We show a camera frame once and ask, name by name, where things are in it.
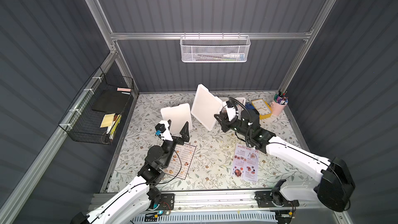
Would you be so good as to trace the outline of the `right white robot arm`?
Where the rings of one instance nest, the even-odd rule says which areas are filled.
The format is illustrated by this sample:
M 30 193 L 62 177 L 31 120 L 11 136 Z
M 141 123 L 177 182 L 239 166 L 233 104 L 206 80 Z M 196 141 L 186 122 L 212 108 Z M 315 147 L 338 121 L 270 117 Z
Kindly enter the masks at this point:
M 355 183 L 344 160 L 328 159 L 298 148 L 260 126 L 260 114 L 230 97 L 214 115 L 224 133 L 232 130 L 250 149 L 282 159 L 311 177 L 303 183 L 279 180 L 267 198 L 276 207 L 293 201 L 316 201 L 335 212 L 347 211 Z

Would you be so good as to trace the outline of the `pink special menu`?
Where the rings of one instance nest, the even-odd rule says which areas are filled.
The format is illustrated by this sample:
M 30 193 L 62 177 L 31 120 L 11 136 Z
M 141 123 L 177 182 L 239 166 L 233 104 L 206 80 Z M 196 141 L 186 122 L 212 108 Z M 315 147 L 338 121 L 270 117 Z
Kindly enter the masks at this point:
M 258 182 L 259 151 L 236 144 L 232 158 L 232 177 L 242 179 L 249 183 Z

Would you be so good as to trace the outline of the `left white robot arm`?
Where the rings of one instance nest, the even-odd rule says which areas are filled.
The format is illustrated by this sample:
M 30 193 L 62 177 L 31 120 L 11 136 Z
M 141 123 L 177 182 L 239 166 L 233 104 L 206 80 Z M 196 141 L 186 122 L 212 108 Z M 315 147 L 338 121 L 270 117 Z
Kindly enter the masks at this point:
M 149 148 L 143 167 L 137 176 L 120 192 L 95 210 L 76 214 L 72 224 L 128 224 L 134 217 L 148 209 L 158 207 L 164 169 L 168 168 L 173 155 L 178 155 L 177 145 L 189 142 L 189 123 L 186 122 L 180 136 L 172 136 L 171 120 L 162 120 L 155 126 L 155 135 L 163 141 L 161 146 Z

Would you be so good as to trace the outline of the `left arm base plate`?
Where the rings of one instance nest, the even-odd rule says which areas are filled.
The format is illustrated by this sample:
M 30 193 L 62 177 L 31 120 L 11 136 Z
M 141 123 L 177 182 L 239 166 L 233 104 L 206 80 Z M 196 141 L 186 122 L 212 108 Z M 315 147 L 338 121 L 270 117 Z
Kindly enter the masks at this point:
M 174 209 L 175 194 L 161 194 L 159 198 L 151 201 L 149 210 L 172 211 Z

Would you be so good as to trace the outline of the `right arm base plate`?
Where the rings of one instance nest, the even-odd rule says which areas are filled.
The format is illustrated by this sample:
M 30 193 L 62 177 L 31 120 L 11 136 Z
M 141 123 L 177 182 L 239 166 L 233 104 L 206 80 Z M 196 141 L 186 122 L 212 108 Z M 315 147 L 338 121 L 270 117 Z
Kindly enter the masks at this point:
M 260 190 L 255 192 L 255 200 L 258 207 L 298 207 L 300 206 L 298 200 L 288 201 L 281 194 L 274 194 L 271 190 Z

